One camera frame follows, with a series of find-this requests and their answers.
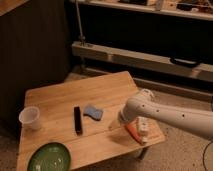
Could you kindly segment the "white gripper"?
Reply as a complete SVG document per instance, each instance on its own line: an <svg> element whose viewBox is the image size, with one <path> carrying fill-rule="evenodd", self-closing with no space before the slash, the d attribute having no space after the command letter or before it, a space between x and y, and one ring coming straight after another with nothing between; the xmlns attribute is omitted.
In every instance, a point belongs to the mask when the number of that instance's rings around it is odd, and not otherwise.
<svg viewBox="0 0 213 171"><path fill-rule="evenodd" d="M129 116L128 109L126 106L123 106L118 112L118 121L120 124L126 125L132 121L132 118Z"/></svg>

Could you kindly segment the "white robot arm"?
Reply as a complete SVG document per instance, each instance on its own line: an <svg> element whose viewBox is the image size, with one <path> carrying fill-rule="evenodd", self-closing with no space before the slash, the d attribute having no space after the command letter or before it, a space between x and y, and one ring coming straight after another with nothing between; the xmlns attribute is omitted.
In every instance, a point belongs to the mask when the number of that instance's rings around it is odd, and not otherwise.
<svg viewBox="0 0 213 171"><path fill-rule="evenodd" d="M118 114L122 124L128 124L138 116L147 117L179 128L207 140L213 139L213 112L159 104L154 94L142 89L125 102Z"/></svg>

